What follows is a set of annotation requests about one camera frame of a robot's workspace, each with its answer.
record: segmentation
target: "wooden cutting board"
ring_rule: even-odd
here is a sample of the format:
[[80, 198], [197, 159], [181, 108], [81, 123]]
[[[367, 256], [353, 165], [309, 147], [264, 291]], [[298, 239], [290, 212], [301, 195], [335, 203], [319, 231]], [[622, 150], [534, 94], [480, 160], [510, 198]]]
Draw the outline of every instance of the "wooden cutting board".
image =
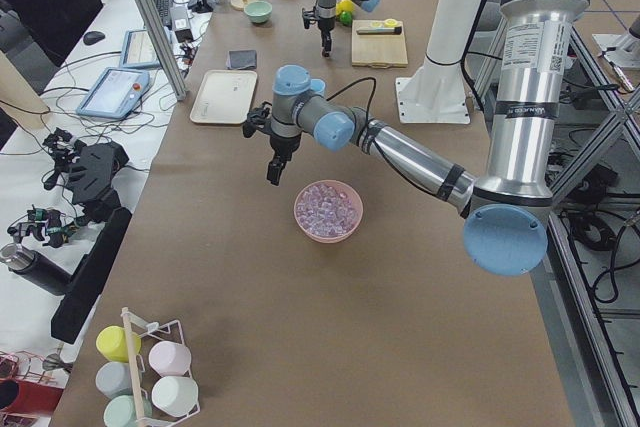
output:
[[357, 33], [358, 29], [369, 28], [372, 22], [384, 21], [353, 21], [351, 27], [351, 65], [381, 69], [409, 65], [402, 21], [398, 21], [398, 25], [403, 27], [400, 34], [360, 35]]

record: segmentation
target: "green fruit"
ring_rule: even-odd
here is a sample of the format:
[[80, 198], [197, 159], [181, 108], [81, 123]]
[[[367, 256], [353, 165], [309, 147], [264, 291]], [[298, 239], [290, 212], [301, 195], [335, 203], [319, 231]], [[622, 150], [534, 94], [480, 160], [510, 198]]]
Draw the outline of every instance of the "green fruit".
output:
[[339, 20], [342, 25], [351, 27], [351, 24], [353, 24], [353, 15], [351, 14], [351, 12], [345, 10], [344, 12], [340, 13]]

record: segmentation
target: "pink cup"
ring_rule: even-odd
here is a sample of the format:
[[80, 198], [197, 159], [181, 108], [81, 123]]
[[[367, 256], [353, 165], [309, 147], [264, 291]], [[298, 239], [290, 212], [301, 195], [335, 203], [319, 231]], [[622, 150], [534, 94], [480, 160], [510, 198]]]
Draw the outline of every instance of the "pink cup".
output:
[[149, 365], [161, 377], [184, 375], [191, 366], [191, 351], [183, 344], [163, 340], [151, 348]]

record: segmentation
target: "gray cup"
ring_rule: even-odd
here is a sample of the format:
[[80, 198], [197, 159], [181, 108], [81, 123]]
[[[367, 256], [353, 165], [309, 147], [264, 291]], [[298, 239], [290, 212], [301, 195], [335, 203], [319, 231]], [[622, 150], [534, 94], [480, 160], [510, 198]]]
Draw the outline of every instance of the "gray cup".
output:
[[110, 399], [132, 395], [129, 365], [122, 362], [103, 365], [96, 374], [96, 387]]

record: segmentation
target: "computer mouse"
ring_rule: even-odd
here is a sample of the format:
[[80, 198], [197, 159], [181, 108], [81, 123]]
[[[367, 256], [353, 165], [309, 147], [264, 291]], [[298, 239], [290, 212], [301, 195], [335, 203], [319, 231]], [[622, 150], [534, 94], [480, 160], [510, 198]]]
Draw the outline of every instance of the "computer mouse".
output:
[[84, 42], [84, 45], [93, 45], [100, 42], [104, 38], [105, 35], [102, 32], [91, 30], [84, 34], [84, 36], [82, 37], [82, 42]]

